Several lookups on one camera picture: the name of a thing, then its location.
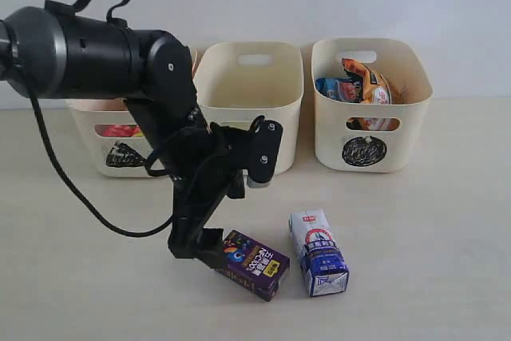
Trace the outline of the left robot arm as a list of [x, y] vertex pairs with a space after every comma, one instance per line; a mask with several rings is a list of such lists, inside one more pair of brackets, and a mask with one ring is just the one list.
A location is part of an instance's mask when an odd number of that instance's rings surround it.
[[191, 54], [172, 34], [78, 17], [63, 7], [26, 6], [1, 22], [1, 78], [30, 100], [58, 174], [63, 168], [40, 100], [121, 99], [151, 146], [147, 173], [173, 182], [172, 214], [164, 223], [171, 253], [210, 268], [226, 264], [223, 233], [206, 222], [222, 199], [244, 196], [243, 172], [252, 166], [263, 120], [246, 130], [207, 122]]

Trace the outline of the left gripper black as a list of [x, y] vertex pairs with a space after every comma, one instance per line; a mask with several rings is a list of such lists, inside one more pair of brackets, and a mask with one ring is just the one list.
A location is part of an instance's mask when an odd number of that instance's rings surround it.
[[168, 238], [173, 256], [195, 257], [211, 269], [224, 268], [224, 230], [205, 225], [224, 197], [244, 198], [249, 129], [206, 121], [147, 127], [147, 141], [153, 147], [147, 173], [168, 176], [173, 182]]

